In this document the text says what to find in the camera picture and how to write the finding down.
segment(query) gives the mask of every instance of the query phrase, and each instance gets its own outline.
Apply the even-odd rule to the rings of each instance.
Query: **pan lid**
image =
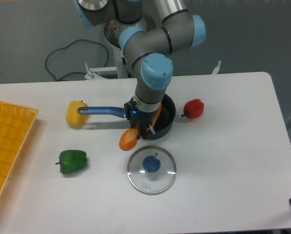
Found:
[[[131,155],[127,175],[139,192],[148,195],[160,194],[175,181],[175,161],[166,150],[157,146],[145,146]]]

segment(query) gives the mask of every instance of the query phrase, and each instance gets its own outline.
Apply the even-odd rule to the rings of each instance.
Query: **yellow plastic basket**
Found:
[[[0,101],[0,197],[37,114],[37,109]]]

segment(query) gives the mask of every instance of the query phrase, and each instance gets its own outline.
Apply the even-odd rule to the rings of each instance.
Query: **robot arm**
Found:
[[[140,0],[77,1],[91,23],[116,19],[132,24],[142,18]],[[97,11],[89,12],[86,10],[88,7],[84,9],[84,4],[81,4],[83,1],[106,4]],[[126,118],[131,127],[138,127],[139,135],[144,139],[148,138],[148,129],[151,129],[174,71],[172,61],[166,56],[198,45],[206,37],[203,20],[188,12],[184,0],[155,0],[155,3],[163,26],[148,32],[136,26],[127,27],[118,41],[127,65],[137,78],[134,97],[125,104]],[[103,12],[103,17],[96,16]]]

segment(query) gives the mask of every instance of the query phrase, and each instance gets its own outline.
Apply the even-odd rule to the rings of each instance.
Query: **white table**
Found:
[[[1,234],[195,233],[291,228],[291,146],[271,77],[266,73],[174,77],[168,90],[177,114],[171,131],[118,141],[128,121],[89,117],[81,130],[65,122],[72,100],[122,107],[135,79],[0,85],[0,100],[39,109],[21,162],[0,203]],[[184,104],[205,103],[198,120]],[[126,175],[130,155],[156,145],[175,159],[165,193],[138,192]],[[89,166],[64,177],[61,151],[87,152]]]

